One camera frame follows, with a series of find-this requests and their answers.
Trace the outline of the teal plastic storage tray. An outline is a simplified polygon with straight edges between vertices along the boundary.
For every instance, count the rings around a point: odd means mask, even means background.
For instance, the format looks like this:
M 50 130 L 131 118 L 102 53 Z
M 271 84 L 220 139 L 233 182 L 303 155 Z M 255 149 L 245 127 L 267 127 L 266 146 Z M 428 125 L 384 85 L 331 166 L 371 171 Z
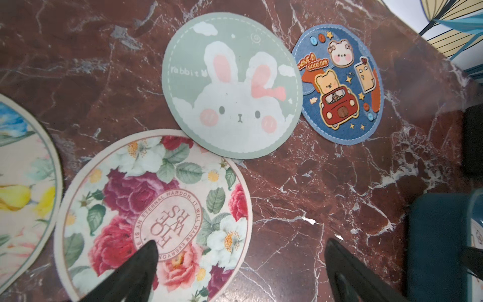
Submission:
M 471 219 L 482 226 L 482 190 L 427 193 L 410 208 L 407 296 L 410 301 L 482 301 L 482 270 L 462 264 Z

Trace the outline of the rose flower coaster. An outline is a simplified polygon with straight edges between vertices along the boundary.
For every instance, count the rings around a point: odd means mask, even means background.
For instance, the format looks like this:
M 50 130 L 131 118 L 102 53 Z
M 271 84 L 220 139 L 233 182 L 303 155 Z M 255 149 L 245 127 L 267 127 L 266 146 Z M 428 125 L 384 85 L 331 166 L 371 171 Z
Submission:
M 158 250 L 152 301 L 219 301 L 249 248 L 252 203 L 236 164 L 180 130 L 113 143 L 71 182 L 55 263 L 78 301 L 146 243 Z

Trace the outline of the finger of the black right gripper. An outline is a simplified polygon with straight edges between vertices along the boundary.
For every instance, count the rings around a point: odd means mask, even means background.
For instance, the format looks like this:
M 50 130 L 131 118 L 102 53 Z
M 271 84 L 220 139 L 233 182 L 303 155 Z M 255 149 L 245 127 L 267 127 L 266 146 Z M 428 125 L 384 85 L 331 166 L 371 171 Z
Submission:
M 470 270 L 482 270 L 482 249 L 464 247 L 462 249 L 462 264 Z

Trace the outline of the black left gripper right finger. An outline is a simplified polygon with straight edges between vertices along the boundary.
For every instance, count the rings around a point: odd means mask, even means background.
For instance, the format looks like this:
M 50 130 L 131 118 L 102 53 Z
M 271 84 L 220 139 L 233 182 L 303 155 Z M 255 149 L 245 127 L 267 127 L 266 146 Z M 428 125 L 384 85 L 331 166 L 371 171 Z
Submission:
M 327 275 L 335 301 L 406 301 L 336 239 L 325 247 Z

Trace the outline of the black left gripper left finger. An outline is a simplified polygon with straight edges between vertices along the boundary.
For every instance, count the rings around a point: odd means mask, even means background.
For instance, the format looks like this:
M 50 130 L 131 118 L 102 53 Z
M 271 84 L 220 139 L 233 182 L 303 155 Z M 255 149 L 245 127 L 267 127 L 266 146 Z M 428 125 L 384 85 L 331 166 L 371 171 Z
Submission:
M 157 244 L 150 240 L 81 301 L 148 301 L 157 263 Z

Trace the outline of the alpaca coaster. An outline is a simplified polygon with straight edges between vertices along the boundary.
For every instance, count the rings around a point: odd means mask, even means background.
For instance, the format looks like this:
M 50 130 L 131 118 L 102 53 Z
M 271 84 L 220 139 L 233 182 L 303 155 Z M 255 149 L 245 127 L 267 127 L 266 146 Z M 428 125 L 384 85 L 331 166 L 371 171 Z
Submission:
M 470 242 L 471 246 L 477 249 L 483 249 L 483 228 L 474 219 L 471 219 Z

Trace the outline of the green bunny coaster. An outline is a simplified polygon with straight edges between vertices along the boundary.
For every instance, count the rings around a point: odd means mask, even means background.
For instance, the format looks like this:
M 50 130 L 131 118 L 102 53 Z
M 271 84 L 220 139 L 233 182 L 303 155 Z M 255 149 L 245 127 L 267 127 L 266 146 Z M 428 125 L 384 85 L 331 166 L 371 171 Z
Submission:
M 293 55 L 265 26 L 233 13 L 182 25 L 162 63 L 162 89 L 181 129 L 209 151 L 256 159 L 293 133 L 303 104 Z

